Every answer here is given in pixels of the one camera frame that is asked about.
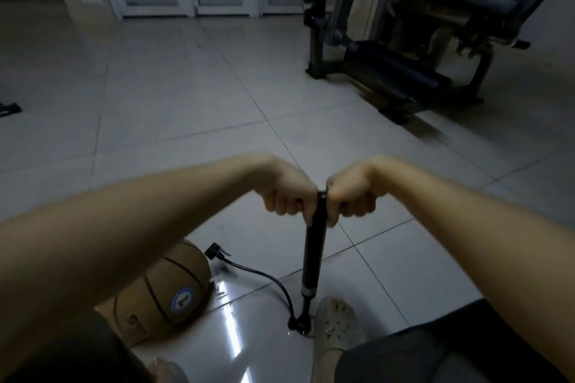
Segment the hand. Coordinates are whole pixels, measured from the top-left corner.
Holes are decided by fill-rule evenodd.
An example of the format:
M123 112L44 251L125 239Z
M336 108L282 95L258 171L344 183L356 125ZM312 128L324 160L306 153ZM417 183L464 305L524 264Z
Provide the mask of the hand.
M376 210L376 199L385 195L372 182L373 161L364 159L333 174L327 180L328 226L338 223L339 214L344 217L363 217Z
M278 215L303 212L305 223L312 224L317 208L317 186L304 170L276 156L267 157L270 178L256 188L266 209Z

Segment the white tile floor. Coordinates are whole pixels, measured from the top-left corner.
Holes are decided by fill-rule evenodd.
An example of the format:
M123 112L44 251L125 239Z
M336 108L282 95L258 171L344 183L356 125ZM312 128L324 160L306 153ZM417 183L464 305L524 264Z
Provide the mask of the white tile floor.
M300 17L134 20L100 38L59 9L1 22L10 33L0 38L0 100L25 112L0 119L0 219L123 178L269 150L320 186L356 159L399 155L575 228L573 84L517 56L498 55L482 107L425 112L401 128L344 77L305 75ZM466 64L449 57L442 70L458 78ZM287 276L298 307L304 234L300 219L269 215L248 195L189 239ZM347 299L372 336L479 297L391 198L376 215L342 221L324 253L319 294ZM288 332L276 287L234 272L216 285L190 329L136 352L176 360L192 381L308 381L312 341Z

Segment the foot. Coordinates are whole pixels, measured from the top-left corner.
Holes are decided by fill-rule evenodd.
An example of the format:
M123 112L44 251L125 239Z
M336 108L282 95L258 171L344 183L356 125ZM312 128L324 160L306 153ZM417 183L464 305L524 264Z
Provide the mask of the foot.
M182 368L160 357L156 357L148 365L148 371L152 373L157 383L188 383Z
M363 343L355 312L341 299L325 297L317 307L312 383L332 383L342 353Z

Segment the brown basketball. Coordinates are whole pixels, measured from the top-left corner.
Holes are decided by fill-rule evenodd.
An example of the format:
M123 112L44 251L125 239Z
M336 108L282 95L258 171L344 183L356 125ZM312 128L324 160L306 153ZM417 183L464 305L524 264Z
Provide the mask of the brown basketball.
M186 320L208 291L211 275L204 253L182 241L96 310L127 345L133 346Z

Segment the black hose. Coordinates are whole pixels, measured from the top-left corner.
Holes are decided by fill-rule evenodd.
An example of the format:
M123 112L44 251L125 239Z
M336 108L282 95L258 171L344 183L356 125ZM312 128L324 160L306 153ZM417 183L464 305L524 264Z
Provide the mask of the black hose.
M248 268L247 266L239 265L239 264L237 264L237 263L235 263L235 262L232 262L232 261L230 261L230 260L228 260L228 259L226 259L226 258L220 258L220 257L218 257L218 258L220 259L220 261L224 261L225 263L227 263L227 264L229 264L229 265L231 265L231 266L234 266L235 268L238 268L238 269L240 269L240 270L248 271L249 273L258 274L258 275L260 275L260 276L269 278L273 283L275 283L276 285L278 285L278 286L282 289L282 291L284 291L284 294L285 294L285 296L286 296L286 298L287 298L287 305L288 305L288 307L289 307L290 316L291 316L293 319L296 318L296 315L295 315L294 312L293 312L293 304L291 303L291 298L290 298L290 296L289 296L288 290L287 290L286 288L284 288L284 285L282 285L279 280L277 280L277 279L274 278L274 277L271 277L269 274L266 274L266 273L264 273L264 272L262 272L262 271L253 270L253 269L251 269L251 268Z

